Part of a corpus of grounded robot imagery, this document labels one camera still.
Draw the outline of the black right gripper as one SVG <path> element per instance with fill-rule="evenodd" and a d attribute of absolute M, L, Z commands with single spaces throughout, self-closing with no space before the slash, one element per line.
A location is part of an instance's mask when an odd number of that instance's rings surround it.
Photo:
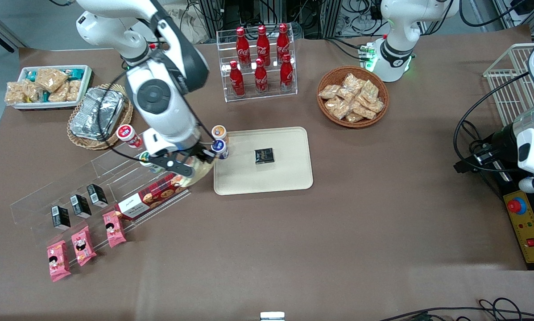
<path fill-rule="evenodd" d="M 150 163 L 182 177 L 195 177 L 203 173 L 214 159 L 215 152 L 210 149 L 187 149 L 150 155 Z"/>

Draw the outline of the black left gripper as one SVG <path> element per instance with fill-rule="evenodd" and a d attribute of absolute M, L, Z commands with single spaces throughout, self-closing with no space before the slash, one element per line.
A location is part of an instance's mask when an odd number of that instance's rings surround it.
<path fill-rule="evenodd" d="M 507 125 L 501 130 L 488 136 L 488 143 L 472 143 L 472 155 L 454 164 L 457 173 L 491 172 L 504 170 L 518 171 L 517 139 L 513 125 Z M 480 165 L 476 158 L 491 158 L 493 162 L 488 166 Z"/>

